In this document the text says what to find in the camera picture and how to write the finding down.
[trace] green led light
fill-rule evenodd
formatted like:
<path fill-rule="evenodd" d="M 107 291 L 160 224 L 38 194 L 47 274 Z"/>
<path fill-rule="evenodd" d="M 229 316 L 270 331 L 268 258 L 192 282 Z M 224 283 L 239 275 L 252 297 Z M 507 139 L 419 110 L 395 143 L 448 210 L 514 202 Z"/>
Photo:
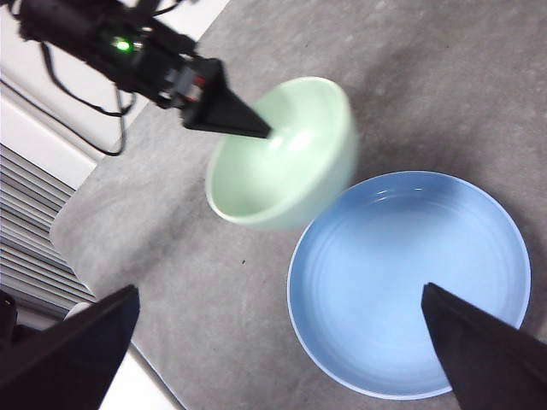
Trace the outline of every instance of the green led light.
<path fill-rule="evenodd" d="M 112 42 L 112 45 L 118 49 L 119 51 L 122 51 L 124 53 L 127 53 L 128 51 L 131 51 L 133 45 L 132 43 L 127 40 L 126 38 L 122 37 L 114 37 L 114 41 Z"/>

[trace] blue plate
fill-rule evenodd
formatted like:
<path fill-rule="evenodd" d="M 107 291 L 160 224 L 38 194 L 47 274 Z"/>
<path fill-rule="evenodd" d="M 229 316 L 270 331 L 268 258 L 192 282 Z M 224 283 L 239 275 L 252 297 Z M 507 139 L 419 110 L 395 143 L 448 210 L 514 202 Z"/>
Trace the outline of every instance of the blue plate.
<path fill-rule="evenodd" d="M 434 282 L 513 326 L 530 263 L 507 212 L 440 173 L 390 173 L 347 190 L 292 256 L 287 297 L 303 348 L 326 374 L 375 397 L 450 390 L 421 313 Z"/>

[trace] gray tablecloth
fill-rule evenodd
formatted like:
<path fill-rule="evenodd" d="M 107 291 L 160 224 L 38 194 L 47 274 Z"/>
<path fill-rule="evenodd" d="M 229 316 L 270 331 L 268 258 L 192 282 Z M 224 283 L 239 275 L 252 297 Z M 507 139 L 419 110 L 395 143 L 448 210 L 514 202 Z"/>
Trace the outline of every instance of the gray tablecloth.
<path fill-rule="evenodd" d="M 247 101 L 317 75 L 341 84 L 364 131 L 356 180 L 425 169 L 490 192 L 532 258 L 525 329 L 547 339 L 547 2 L 232 0 L 201 52 Z M 300 231 L 255 232 L 209 209 L 218 136 L 148 106 L 126 153 L 107 158 L 61 211 L 56 247 L 98 297 L 136 284 L 134 341 L 197 409 L 456 409 L 359 395 L 323 374 L 288 318 Z"/>

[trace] plate rim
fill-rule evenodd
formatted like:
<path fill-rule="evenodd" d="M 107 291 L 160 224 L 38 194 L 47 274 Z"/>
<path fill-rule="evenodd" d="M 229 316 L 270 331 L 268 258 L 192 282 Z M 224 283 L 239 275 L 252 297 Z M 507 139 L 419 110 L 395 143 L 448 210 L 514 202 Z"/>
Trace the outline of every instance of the plate rim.
<path fill-rule="evenodd" d="M 531 288 L 532 288 L 532 269 L 531 269 L 531 264 L 530 264 L 530 255 L 528 254 L 528 250 L 526 248 L 526 243 L 524 242 L 524 238 L 522 236 L 522 233 L 519 230 L 518 226 L 516 225 L 515 221 L 513 220 L 513 218 L 511 218 L 511 215 L 509 215 L 507 210 L 496 199 L 494 199 L 488 192 L 486 192 L 485 190 L 480 189 L 478 186 L 476 186 L 474 184 L 471 184 L 470 182 L 468 182 L 464 179 L 455 177 L 453 175 L 449 175 L 447 173 L 437 173 L 437 172 L 434 172 L 434 171 L 398 171 L 398 172 L 394 172 L 394 173 L 384 173 L 384 174 L 381 174 L 381 175 L 377 175 L 377 176 L 372 177 L 370 179 L 365 179 L 365 180 L 363 180 L 363 181 L 361 181 L 357 184 L 354 184 L 350 188 L 348 188 L 347 190 L 342 192 L 338 196 L 338 198 L 336 199 L 335 202 L 337 202 L 342 196 L 346 195 L 350 190 L 357 189 L 357 187 L 359 185 L 369 183 L 370 181 L 372 181 L 374 179 L 381 179 L 381 178 L 385 178 L 387 176 L 393 176 L 393 175 L 398 175 L 398 174 L 422 174 L 422 175 L 427 174 L 427 175 L 431 175 L 431 176 L 435 176 L 435 177 L 452 179 L 453 181 L 455 181 L 459 184 L 463 184 L 463 185 L 467 186 L 468 188 L 471 188 L 472 190 L 480 193 L 486 200 L 490 201 L 497 209 L 499 209 L 502 212 L 502 215 L 508 221 L 508 223 L 511 226 L 511 228 L 513 229 L 514 233 L 518 237 L 519 244 L 521 246 L 521 252 L 525 256 L 525 260 L 526 260 L 525 300 L 522 303 L 521 311 L 519 312 L 519 316 L 516 320 L 516 324 L 513 325 L 514 327 L 519 329 L 522 325 L 522 322 L 523 322 L 525 316 L 526 316 L 526 311 L 527 311 L 528 305 L 530 303 L 530 293 L 531 293 Z M 325 211 L 327 211 L 335 202 L 333 202 L 329 207 L 327 207 Z M 296 333 L 298 341 L 300 342 L 300 345 L 302 346 L 302 348 L 304 349 L 304 351 L 306 352 L 308 357 L 324 373 L 326 373 L 333 380 L 335 380 L 338 383 L 342 384 L 344 387 L 346 387 L 350 390 L 354 390 L 358 393 L 362 393 L 364 395 L 369 395 L 369 396 L 376 397 L 376 398 L 379 398 L 379 399 L 396 400 L 396 401 L 419 400 L 419 399 L 426 399 L 426 398 L 429 398 L 429 397 L 434 397 L 436 395 L 442 395 L 444 393 L 448 393 L 449 391 L 452 391 L 452 387 L 450 386 L 450 384 L 448 384 L 447 386 L 444 386 L 441 389 L 436 389 L 436 390 L 431 390 L 431 391 L 418 393 L 418 394 L 411 394 L 411 395 L 393 395 L 393 394 L 379 393 L 379 392 L 368 390 L 368 389 L 362 389 L 362 388 L 357 387 L 357 386 L 355 386 L 351 383 L 348 383 L 347 381 L 343 380 L 342 378 L 340 378 L 336 374 L 332 373 L 330 370 L 328 370 L 326 367 L 324 367 L 321 364 L 321 362 L 319 360 L 317 360 L 317 358 L 309 350 L 308 346 L 306 345 L 306 343 L 304 342 L 302 336 L 300 335 L 300 332 L 298 331 L 297 325 L 296 325 L 294 317 L 292 315 L 292 305 L 291 305 L 292 264 L 294 263 L 294 260 L 295 260 L 295 257 L 297 255 L 298 250 L 300 249 L 300 245 L 302 244 L 302 240 L 306 237 L 306 234 L 308 233 L 308 230 L 311 228 L 311 226 L 320 218 L 320 216 L 322 214 L 323 213 L 321 213 L 320 215 L 315 217 L 311 222 L 309 222 L 309 224 L 306 226 L 306 229 L 303 231 L 302 235 L 298 239 L 297 246 L 294 248 L 294 250 L 292 252 L 291 263 L 289 264 L 289 272 L 288 272 L 288 275 L 287 275 L 286 298 L 287 298 L 287 307 L 288 307 L 288 311 L 289 311 L 289 317 L 291 318 L 292 329 Z"/>

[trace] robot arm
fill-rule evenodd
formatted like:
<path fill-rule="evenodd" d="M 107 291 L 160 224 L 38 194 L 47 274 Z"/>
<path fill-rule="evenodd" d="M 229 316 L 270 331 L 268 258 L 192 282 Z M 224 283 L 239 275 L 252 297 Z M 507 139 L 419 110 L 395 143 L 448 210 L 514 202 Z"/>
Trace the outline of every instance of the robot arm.
<path fill-rule="evenodd" d="M 159 2 L 21 0 L 20 35 L 54 44 L 123 91 L 180 109 L 187 128 L 265 138 L 270 127 L 228 88 L 222 62 L 154 18 Z"/>

